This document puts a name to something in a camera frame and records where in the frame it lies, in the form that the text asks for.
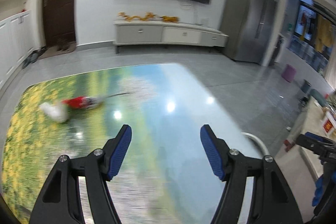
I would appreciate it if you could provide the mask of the blue gloved right hand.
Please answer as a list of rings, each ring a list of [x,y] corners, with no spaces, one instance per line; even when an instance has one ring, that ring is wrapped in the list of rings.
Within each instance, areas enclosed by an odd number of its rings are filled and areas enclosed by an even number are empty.
[[[336,180],[336,172],[333,172],[331,175],[331,180],[335,182]],[[315,182],[315,193],[314,193],[314,198],[312,200],[312,206],[315,207],[319,204],[322,195],[323,195],[323,181],[324,181],[324,176],[321,175],[318,180]]]

